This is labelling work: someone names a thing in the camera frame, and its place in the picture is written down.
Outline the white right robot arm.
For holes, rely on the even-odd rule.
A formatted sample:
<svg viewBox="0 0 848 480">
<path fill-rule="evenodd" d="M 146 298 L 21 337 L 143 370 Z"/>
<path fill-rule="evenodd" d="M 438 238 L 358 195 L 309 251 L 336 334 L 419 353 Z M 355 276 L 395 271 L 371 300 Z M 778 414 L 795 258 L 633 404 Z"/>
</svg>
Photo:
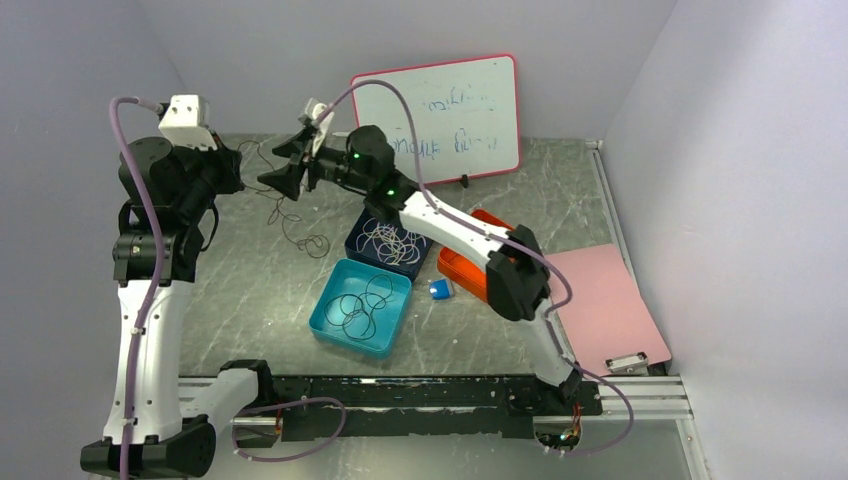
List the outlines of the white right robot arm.
<svg viewBox="0 0 848 480">
<path fill-rule="evenodd" d="M 562 414 L 576 403 L 581 375 L 552 319 L 556 306 L 549 280 L 554 268 L 529 228 L 496 227 L 436 199 L 396 168 L 394 150 L 373 125 L 350 133 L 342 150 L 320 145 L 317 129 L 305 127 L 272 153 L 288 162 L 259 175 L 260 184 L 290 200 L 320 181 L 356 191 L 374 218 L 427 237 L 476 265 L 485 275 L 488 305 L 521 329 L 533 372 L 543 383 L 542 406 Z"/>
</svg>

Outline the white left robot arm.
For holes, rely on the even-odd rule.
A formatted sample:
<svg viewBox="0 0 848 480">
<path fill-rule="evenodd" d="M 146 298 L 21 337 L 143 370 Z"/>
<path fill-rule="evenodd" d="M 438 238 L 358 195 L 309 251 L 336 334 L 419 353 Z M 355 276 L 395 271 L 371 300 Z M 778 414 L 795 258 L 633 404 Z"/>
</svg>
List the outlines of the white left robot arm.
<svg viewBox="0 0 848 480">
<path fill-rule="evenodd" d="M 268 364 L 231 360 L 182 407 L 178 378 L 182 323 L 192 297 L 198 256 L 207 248 L 199 223 L 215 200 L 243 189 L 241 155 L 216 142 L 207 149 L 162 137 L 130 144 L 151 197 L 165 253 L 126 164 L 118 177 L 127 201 L 118 215 L 114 277 L 121 306 L 119 372 L 102 436 L 82 448 L 82 470 L 131 479 L 197 478 L 212 464 L 218 436 L 242 410 L 261 416 L 277 400 Z"/>
</svg>

